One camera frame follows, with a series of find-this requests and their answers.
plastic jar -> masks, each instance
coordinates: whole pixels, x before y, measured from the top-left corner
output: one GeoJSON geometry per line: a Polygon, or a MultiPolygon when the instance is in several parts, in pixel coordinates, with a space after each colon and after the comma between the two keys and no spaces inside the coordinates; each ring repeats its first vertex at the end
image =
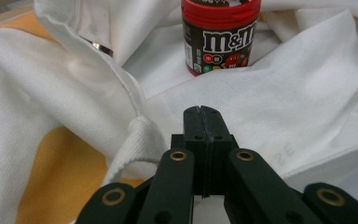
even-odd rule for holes
{"type": "Polygon", "coordinates": [[[234,7],[218,2],[182,0],[186,65],[194,76],[244,67],[249,61],[261,1],[237,2],[234,7]]]}

candy container label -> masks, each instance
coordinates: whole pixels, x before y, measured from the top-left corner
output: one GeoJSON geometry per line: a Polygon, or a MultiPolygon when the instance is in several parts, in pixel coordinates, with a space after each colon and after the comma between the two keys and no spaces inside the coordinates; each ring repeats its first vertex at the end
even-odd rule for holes
{"type": "Polygon", "coordinates": [[[256,21],[229,30],[204,29],[186,20],[183,25],[186,64],[196,75],[248,64],[256,21]]]}

red lid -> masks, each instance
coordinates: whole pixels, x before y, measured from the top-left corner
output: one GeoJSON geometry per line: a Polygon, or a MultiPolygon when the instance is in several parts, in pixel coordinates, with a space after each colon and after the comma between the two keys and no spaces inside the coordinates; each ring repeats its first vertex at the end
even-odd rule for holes
{"type": "Polygon", "coordinates": [[[250,0],[236,7],[208,7],[182,0],[182,15],[186,21],[202,28],[232,29],[255,21],[260,4],[260,0],[250,0]]]}

white cloth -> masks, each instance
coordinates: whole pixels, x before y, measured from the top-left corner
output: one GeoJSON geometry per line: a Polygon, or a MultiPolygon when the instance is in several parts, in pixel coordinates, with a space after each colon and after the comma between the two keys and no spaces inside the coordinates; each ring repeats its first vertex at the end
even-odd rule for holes
{"type": "Polygon", "coordinates": [[[251,66],[200,77],[186,70],[179,4],[36,0],[60,44],[0,29],[0,223],[15,221],[38,136],[60,125],[109,159],[104,184],[158,161],[193,105],[219,110],[294,188],[358,165],[358,1],[264,0],[251,66]]]}

screw hole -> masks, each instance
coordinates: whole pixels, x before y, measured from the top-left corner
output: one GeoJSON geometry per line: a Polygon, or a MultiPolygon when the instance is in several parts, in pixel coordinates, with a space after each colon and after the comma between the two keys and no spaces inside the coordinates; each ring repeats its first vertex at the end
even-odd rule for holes
{"type": "Polygon", "coordinates": [[[167,211],[162,211],[155,215],[155,221],[158,224],[170,223],[171,219],[172,219],[171,213],[167,211]]]}
{"type": "Polygon", "coordinates": [[[328,203],[337,207],[343,206],[345,204],[345,199],[332,189],[318,189],[316,194],[318,198],[324,203],[328,203]]]}
{"type": "Polygon", "coordinates": [[[286,219],[293,224],[303,223],[303,217],[297,212],[287,212],[286,219]]]}
{"type": "Polygon", "coordinates": [[[123,189],[111,189],[108,190],[102,198],[103,204],[106,206],[115,206],[124,201],[126,192],[123,189]]]}
{"type": "Polygon", "coordinates": [[[184,161],[187,158],[187,154],[183,151],[174,151],[170,154],[170,157],[174,161],[184,161]]]}
{"type": "Polygon", "coordinates": [[[240,151],[237,153],[237,158],[242,161],[252,161],[255,157],[252,153],[247,151],[240,151]]]}

